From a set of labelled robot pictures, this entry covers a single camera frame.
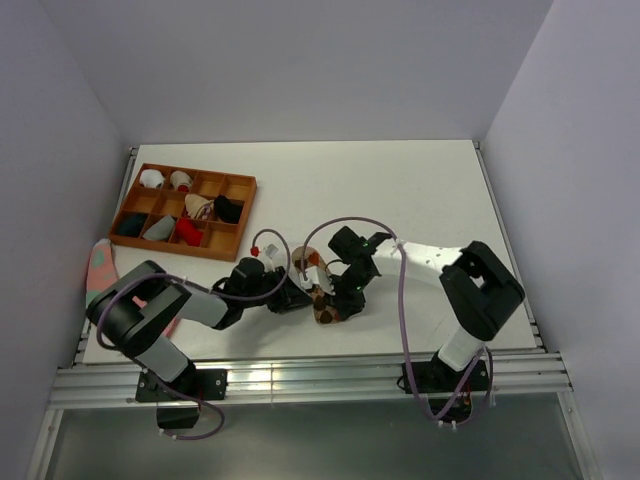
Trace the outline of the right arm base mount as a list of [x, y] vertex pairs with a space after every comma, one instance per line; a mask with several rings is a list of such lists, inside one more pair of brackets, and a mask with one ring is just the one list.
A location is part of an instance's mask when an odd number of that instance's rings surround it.
[[[432, 414], [438, 415], [463, 379], [465, 371], [452, 370], [437, 356], [430, 361], [412, 362], [411, 365], [418, 393], [428, 402]], [[453, 424], [468, 420], [474, 410], [473, 394], [487, 394], [487, 389], [492, 386], [491, 380], [486, 363], [479, 360], [441, 421]]]

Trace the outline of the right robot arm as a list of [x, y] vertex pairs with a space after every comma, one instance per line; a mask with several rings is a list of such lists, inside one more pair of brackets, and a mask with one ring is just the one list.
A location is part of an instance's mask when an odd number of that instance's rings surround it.
[[435, 247], [377, 232], [366, 239], [341, 228], [329, 248], [346, 266], [331, 277], [333, 293], [324, 305], [344, 321], [364, 309], [364, 289], [376, 277], [405, 276], [443, 289], [458, 327], [432, 361], [433, 378], [452, 390], [468, 374], [473, 357], [492, 341], [525, 299], [520, 283], [491, 248], [473, 241], [466, 247]]

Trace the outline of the beige red rolled sock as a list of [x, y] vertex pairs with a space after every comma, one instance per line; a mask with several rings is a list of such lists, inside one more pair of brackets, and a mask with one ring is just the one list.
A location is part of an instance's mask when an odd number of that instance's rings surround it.
[[193, 179], [184, 171], [176, 170], [170, 176], [171, 187], [178, 192], [189, 193]]

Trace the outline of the aluminium frame rail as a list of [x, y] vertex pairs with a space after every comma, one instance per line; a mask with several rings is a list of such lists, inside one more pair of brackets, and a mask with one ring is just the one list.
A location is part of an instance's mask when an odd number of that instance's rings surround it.
[[[227, 372], [220, 406], [407, 399], [397, 386], [404, 359], [397, 355], [307, 360], [201, 362]], [[140, 368], [133, 364], [77, 365], [56, 374], [49, 410], [182, 406], [180, 400], [136, 398]], [[496, 395], [565, 393], [572, 384], [558, 353], [496, 354]]]

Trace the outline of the orange compartment tray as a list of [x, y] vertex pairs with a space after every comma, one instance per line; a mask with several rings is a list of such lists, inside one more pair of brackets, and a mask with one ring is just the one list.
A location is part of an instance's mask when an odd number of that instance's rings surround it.
[[[145, 188], [139, 183], [140, 173], [145, 169], [157, 169], [165, 177], [160, 189]], [[193, 179], [189, 193], [175, 191], [170, 184], [170, 176], [176, 171], [184, 171]], [[236, 259], [242, 237], [245, 232], [255, 194], [257, 181], [252, 176], [232, 173], [207, 171], [189, 167], [144, 163], [133, 177], [133, 183], [123, 198], [119, 212], [109, 231], [109, 239], [115, 245], [179, 254], [212, 260], [233, 261]], [[187, 216], [185, 197], [196, 194], [207, 199], [215, 199], [224, 195], [230, 200], [242, 203], [243, 212], [238, 224], [220, 221], [215, 215], [212, 220], [194, 220]], [[121, 218], [126, 214], [143, 213], [147, 215], [146, 223], [137, 238], [115, 234]], [[199, 247], [191, 247], [176, 238], [175, 227], [167, 241], [154, 242], [142, 238], [145, 231], [164, 216], [171, 216], [177, 222], [184, 217], [189, 219], [203, 232]]]

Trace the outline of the pink patterned sock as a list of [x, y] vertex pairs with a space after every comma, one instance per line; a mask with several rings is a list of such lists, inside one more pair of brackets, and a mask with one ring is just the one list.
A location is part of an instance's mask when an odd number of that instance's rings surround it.
[[99, 240], [89, 257], [86, 275], [85, 307], [119, 279], [109, 239]]

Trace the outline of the brown argyle sock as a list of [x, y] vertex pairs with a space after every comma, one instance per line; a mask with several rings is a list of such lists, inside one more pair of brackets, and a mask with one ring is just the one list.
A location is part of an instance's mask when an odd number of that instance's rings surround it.
[[[311, 267], [312, 265], [319, 266], [320, 268], [325, 269], [330, 276], [332, 275], [329, 263], [321, 257], [318, 250], [312, 247], [307, 246], [306, 248], [304, 248], [302, 245], [295, 247], [292, 252], [292, 261], [293, 280], [301, 289], [303, 288], [300, 285], [299, 275], [301, 272]], [[331, 300], [334, 294], [325, 294], [319, 288], [316, 288], [311, 292], [306, 292], [313, 300], [312, 311], [314, 319], [318, 324], [328, 325], [342, 323], [337, 321], [336, 310], [332, 306]]]

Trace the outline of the white rolled sock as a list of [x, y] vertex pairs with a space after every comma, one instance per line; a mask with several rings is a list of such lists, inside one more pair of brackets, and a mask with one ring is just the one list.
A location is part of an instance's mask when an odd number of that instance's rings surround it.
[[139, 183], [145, 188], [160, 189], [165, 182], [163, 173], [157, 169], [145, 169], [140, 173]]

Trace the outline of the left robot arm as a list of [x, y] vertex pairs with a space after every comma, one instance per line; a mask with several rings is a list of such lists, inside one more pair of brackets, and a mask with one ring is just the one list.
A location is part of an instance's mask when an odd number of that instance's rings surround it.
[[86, 314], [98, 338], [154, 373], [170, 398], [183, 399], [195, 390], [196, 368], [165, 336], [172, 320], [182, 317], [222, 331], [249, 308], [265, 306], [283, 314], [311, 304], [285, 267], [269, 271], [256, 258], [241, 259], [211, 289], [180, 282], [148, 260], [99, 293]]

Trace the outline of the black rolled sock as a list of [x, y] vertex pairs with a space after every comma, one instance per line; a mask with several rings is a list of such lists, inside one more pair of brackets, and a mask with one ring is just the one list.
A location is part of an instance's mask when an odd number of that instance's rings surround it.
[[234, 202], [224, 195], [219, 195], [214, 199], [214, 212], [220, 221], [238, 224], [242, 216], [243, 204]]

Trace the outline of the dark teal rolled sock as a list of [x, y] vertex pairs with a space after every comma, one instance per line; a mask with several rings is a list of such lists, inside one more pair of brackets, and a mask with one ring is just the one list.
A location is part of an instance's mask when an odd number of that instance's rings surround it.
[[147, 215], [132, 213], [124, 215], [116, 227], [115, 234], [124, 237], [137, 238], [146, 223]]

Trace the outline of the grey rolled sock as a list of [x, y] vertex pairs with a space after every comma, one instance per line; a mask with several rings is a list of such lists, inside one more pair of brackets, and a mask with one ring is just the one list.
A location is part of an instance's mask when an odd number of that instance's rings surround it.
[[164, 242], [167, 241], [175, 227], [176, 221], [171, 216], [164, 216], [158, 222], [151, 225], [142, 238], [148, 241]]

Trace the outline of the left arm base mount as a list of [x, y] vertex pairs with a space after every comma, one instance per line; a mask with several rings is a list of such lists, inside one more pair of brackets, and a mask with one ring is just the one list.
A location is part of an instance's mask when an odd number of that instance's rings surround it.
[[[204, 439], [217, 434], [225, 424], [222, 410], [212, 401], [224, 400], [228, 371], [226, 369], [187, 368], [172, 382], [161, 381], [150, 372], [141, 372], [135, 402], [156, 404], [156, 424], [160, 431], [179, 440]], [[187, 434], [206, 414], [214, 414], [218, 424], [212, 431]]]

